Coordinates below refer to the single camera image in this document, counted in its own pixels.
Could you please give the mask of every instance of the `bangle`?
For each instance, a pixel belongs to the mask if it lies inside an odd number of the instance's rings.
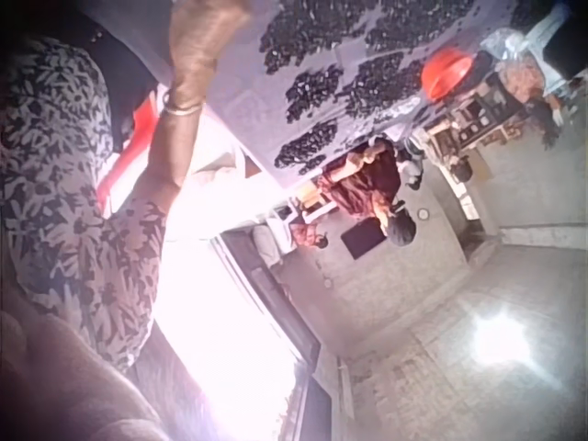
[[[175,117],[187,117],[200,111],[204,106],[204,100],[188,108],[173,107],[169,104],[169,90],[164,94],[164,112],[174,115]]]

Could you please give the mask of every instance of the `raised arm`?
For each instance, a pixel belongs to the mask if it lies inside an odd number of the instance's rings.
[[[131,198],[147,198],[166,213],[171,208],[192,160],[216,60],[247,18],[246,0],[184,0],[174,7],[170,50],[175,80]]]

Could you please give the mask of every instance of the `bracelet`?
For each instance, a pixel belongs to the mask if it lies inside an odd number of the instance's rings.
[[[200,111],[204,106],[204,100],[188,108],[177,108],[169,105],[169,90],[164,94],[164,112],[174,115],[175,117],[187,117]]]

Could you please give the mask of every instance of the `orange bucket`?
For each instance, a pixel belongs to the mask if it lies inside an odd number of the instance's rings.
[[[427,96],[433,101],[447,96],[468,74],[473,63],[473,57],[455,48],[436,52],[421,74]]]

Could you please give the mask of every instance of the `woman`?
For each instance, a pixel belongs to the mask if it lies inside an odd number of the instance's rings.
[[[383,233],[398,246],[414,240],[416,224],[403,202],[394,203],[401,177],[393,146],[384,138],[328,164],[317,186],[348,214],[360,220],[377,217]]]
[[[246,0],[186,0],[174,9],[175,80],[149,162],[107,220],[96,201],[97,173],[113,147],[100,69],[87,51],[41,36],[11,59],[2,228],[17,281],[39,311],[64,319],[120,370],[151,330],[165,219],[187,174],[216,59],[246,19]]]

